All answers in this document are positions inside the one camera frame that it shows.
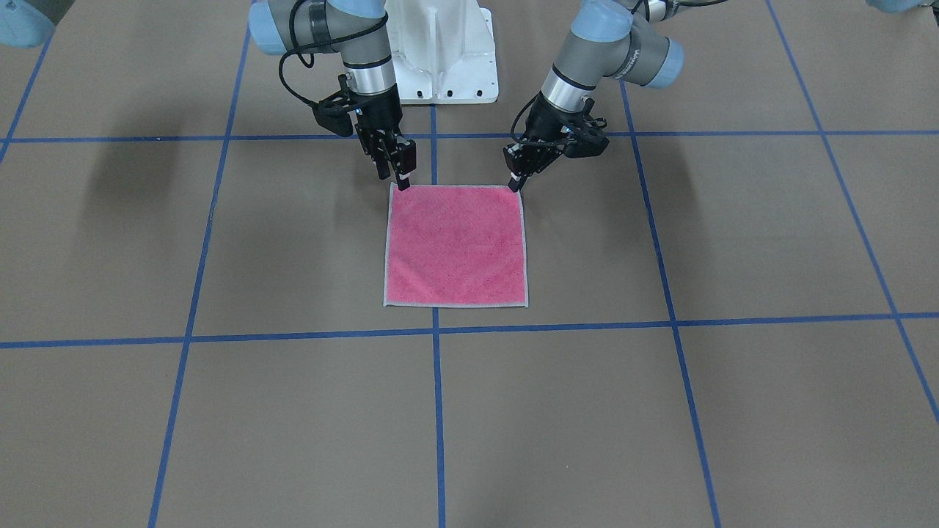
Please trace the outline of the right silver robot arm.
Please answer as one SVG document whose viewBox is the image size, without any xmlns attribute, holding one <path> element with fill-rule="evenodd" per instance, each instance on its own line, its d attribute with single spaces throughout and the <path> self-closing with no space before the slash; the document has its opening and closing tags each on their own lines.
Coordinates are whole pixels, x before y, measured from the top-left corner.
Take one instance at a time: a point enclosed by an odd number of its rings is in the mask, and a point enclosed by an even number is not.
<svg viewBox="0 0 939 528">
<path fill-rule="evenodd" d="M 392 62 L 382 1 L 256 1 L 249 8 L 249 36 L 262 53 L 278 56 L 278 77 L 312 111 L 319 127 L 339 137 L 356 135 L 380 180 L 409 189 L 417 148 L 403 136 L 402 101 Z M 316 54 L 339 54 L 345 72 L 338 91 L 311 100 L 285 80 L 286 60 L 312 69 Z"/>
</svg>

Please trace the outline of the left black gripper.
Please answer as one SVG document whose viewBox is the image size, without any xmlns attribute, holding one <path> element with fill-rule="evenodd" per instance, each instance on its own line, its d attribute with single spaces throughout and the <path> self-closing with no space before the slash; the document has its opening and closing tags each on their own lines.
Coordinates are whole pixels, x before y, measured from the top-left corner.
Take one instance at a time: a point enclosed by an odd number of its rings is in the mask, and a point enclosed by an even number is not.
<svg viewBox="0 0 939 528">
<path fill-rule="evenodd" d="M 539 94 L 533 100 L 525 120 L 522 144 L 508 144 L 503 148 L 506 166 L 510 171 L 509 189 L 519 193 L 530 176 L 544 170 L 544 156 L 562 155 L 566 144 L 566 125 L 587 120 L 591 99 L 581 100 L 578 111 L 561 110 Z"/>
</svg>

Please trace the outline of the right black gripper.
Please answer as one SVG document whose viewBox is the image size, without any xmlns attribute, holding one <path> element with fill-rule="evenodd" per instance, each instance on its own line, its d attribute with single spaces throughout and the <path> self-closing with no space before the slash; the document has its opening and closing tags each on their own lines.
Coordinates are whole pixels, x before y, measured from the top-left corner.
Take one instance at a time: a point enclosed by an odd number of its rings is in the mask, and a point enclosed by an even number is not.
<svg viewBox="0 0 939 528">
<path fill-rule="evenodd" d="M 356 134 L 375 165 L 380 180 L 390 178 L 389 145 L 393 148 L 395 183 L 400 191 L 410 187 L 409 175 L 417 167 L 416 141 L 403 139 L 400 123 L 403 118 L 399 92 L 366 95 L 350 93 L 355 103 Z"/>
</svg>

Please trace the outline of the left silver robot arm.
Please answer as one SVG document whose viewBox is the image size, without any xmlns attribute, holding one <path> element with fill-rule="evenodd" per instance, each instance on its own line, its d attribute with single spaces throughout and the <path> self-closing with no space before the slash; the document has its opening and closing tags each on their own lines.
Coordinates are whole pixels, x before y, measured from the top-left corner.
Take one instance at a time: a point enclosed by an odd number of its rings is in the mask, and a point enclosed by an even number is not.
<svg viewBox="0 0 939 528">
<path fill-rule="evenodd" d="M 503 148 L 516 193 L 560 157 L 585 159 L 608 146 L 607 121 L 591 114 L 594 90 L 603 79 L 640 87 L 669 87 L 684 67 L 680 43 L 654 24 L 706 1 L 583 1 L 540 90 L 514 121 L 521 134 Z"/>
</svg>

